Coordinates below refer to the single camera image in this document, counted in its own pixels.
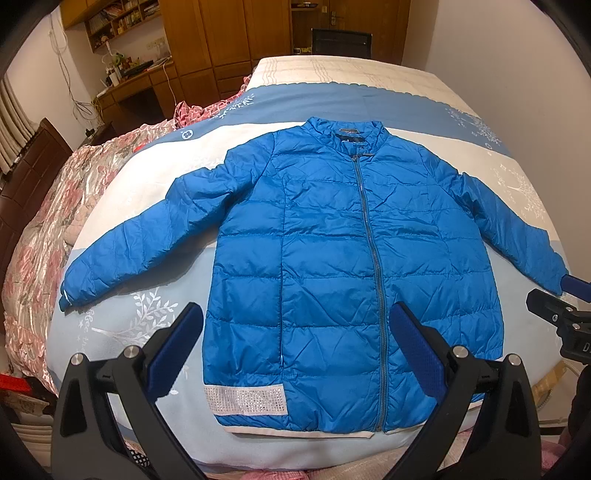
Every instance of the blue jacket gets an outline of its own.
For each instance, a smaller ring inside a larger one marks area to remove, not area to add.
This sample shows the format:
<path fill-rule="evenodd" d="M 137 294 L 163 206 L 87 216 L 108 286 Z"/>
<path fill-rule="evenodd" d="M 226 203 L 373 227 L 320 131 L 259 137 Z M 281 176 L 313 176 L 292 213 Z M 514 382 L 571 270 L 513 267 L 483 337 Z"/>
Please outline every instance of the blue jacket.
<path fill-rule="evenodd" d="M 482 239 L 553 293 L 566 274 L 547 232 L 480 180 L 380 122 L 311 118 L 177 178 L 164 200 L 72 263 L 60 306 L 93 301 L 212 224 L 203 376 L 233 432 L 420 423 L 433 401 L 386 328 L 392 304 L 404 301 L 449 344 L 496 359 L 503 323 Z"/>

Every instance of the blue and white bedding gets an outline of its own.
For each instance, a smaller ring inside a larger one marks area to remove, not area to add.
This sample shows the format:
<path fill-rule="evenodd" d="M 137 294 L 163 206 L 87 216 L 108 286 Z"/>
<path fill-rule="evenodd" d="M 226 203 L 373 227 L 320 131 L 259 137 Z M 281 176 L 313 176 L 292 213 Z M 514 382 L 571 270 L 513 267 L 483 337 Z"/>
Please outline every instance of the blue and white bedding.
<path fill-rule="evenodd" d="M 172 181 L 200 167 L 223 162 L 228 149 L 266 132 L 318 116 L 339 121 L 381 121 L 388 131 L 424 145 L 480 178 L 516 214 L 548 231 L 562 248 L 531 183 L 494 133 L 431 74 L 369 60 L 340 57 L 279 57 L 262 60 L 247 91 L 214 118 L 146 146 L 111 183 L 74 246 L 69 264 L 94 240 L 164 198 Z M 47 364 L 59 385 L 69 358 L 82 351 L 108 358 L 129 344 L 144 344 L 169 325 L 188 301 L 206 308 L 216 232 L 194 238 L 164 264 L 118 288 L 84 312 L 64 315 L 56 307 L 47 342 Z M 525 307 L 535 285 L 487 247 L 505 322 L 504 353 L 524 360 L 532 383 L 560 359 L 554 329 Z M 117 398 L 113 409 L 124 433 L 129 423 Z M 209 411 L 203 389 L 201 341 L 189 356 L 170 395 L 157 403 L 172 431 L 198 463 L 243 468 L 323 468 L 364 458 L 408 442 L 417 429 L 370 439 L 284 439 L 238 436 L 224 431 Z M 470 427 L 476 410 L 466 417 Z"/>

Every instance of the wall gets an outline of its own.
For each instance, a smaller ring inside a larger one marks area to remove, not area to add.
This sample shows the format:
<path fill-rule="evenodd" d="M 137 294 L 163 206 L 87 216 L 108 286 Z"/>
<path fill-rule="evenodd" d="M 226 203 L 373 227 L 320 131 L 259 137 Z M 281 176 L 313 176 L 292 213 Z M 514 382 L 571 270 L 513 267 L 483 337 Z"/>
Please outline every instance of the wall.
<path fill-rule="evenodd" d="M 59 11 L 52 13 L 57 41 L 65 45 L 60 35 L 61 18 Z M 51 49 L 50 17 L 47 16 L 35 27 L 8 68 L 7 75 L 16 97 L 29 119 L 39 123 L 47 119 L 56 127 L 68 145 L 75 149 L 84 140 L 85 129 L 92 122 L 74 116 L 66 81 L 62 76 L 58 59 Z M 63 54 L 70 72 L 72 94 L 81 102 L 90 102 L 76 65 L 68 49 Z"/>
<path fill-rule="evenodd" d="M 591 280 L 591 79 L 529 0 L 413 0 L 403 65 L 436 74 L 497 133 Z"/>
<path fill-rule="evenodd" d="M 82 82 L 88 93 L 94 97 L 105 88 L 100 80 L 104 80 L 106 76 L 102 57 L 107 54 L 105 61 L 110 62 L 107 47 L 102 46 L 95 53 L 92 52 L 84 23 L 69 28 L 66 35 L 72 58 Z M 124 56 L 131 57 L 134 60 L 138 57 L 143 61 L 156 60 L 158 58 L 158 49 L 152 48 L 149 50 L 147 44 L 161 37 L 165 39 L 166 50 L 170 51 L 162 17 L 157 17 L 134 28 L 122 37 L 113 39 L 110 42 L 111 50 L 113 52 L 120 51 Z"/>

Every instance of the brown leather headboard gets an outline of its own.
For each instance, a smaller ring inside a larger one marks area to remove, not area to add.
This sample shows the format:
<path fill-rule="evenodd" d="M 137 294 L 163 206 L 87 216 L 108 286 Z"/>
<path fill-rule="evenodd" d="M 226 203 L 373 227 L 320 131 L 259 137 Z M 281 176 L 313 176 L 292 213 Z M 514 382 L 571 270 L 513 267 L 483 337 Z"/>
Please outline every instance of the brown leather headboard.
<path fill-rule="evenodd" d="M 12 253 L 22 231 L 39 211 L 45 195 L 72 149 L 47 118 L 25 147 L 0 192 L 0 293 Z M 0 300 L 0 331 L 4 331 L 4 307 Z"/>

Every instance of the door handle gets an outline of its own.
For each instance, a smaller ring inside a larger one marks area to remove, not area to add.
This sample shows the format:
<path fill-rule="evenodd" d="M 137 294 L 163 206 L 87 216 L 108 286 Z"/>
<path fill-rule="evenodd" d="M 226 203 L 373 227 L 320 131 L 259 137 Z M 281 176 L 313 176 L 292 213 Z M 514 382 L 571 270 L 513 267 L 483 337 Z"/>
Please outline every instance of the door handle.
<path fill-rule="evenodd" d="M 336 14 L 336 11 L 334 11 L 334 10 L 333 10 L 333 11 L 331 11 L 331 12 L 330 12 L 330 25 L 332 25 L 332 26 L 334 27 L 334 26 L 336 25 L 336 19 L 337 19 L 337 18 L 344 18 L 344 17 L 339 17 L 339 16 Z"/>

